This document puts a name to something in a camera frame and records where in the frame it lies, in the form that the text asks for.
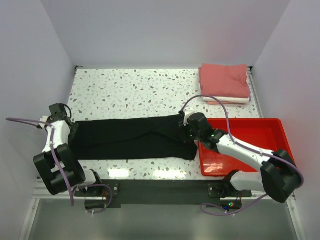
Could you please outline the black t-shirt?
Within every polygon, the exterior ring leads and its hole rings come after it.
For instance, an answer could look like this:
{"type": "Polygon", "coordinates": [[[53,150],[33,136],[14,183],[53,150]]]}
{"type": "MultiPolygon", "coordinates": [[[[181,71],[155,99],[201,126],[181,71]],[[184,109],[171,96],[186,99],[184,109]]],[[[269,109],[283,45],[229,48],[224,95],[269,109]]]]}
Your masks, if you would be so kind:
{"type": "Polygon", "coordinates": [[[198,147],[183,142],[180,115],[77,122],[69,146],[79,160],[194,160],[198,147]]]}

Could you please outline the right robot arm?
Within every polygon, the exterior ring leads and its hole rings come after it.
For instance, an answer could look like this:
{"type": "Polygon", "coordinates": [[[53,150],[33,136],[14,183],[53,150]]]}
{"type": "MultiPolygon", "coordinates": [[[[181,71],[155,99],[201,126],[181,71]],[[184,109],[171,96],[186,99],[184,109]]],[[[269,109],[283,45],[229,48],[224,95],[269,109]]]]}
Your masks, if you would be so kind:
{"type": "Polygon", "coordinates": [[[287,151],[272,151],[254,146],[231,134],[231,130],[213,128],[203,113],[180,112],[184,139],[196,140],[205,149],[232,157],[253,168],[255,172],[233,169],[224,179],[223,192],[230,197],[239,191],[264,192],[278,203],[304,183],[304,177],[287,151]]]}

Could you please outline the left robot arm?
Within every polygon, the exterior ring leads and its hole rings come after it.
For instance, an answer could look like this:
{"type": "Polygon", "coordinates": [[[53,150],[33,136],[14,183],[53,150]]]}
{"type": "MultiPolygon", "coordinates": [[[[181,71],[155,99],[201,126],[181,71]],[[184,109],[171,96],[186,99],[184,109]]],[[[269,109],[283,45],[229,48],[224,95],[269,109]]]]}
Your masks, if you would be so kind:
{"type": "Polygon", "coordinates": [[[92,196],[104,190],[98,173],[80,165],[71,143],[79,125],[71,120],[71,109],[64,103],[49,106],[50,116],[40,119],[40,127],[47,132],[42,152],[33,158],[34,165],[47,190],[52,195],[84,188],[92,196]]]}

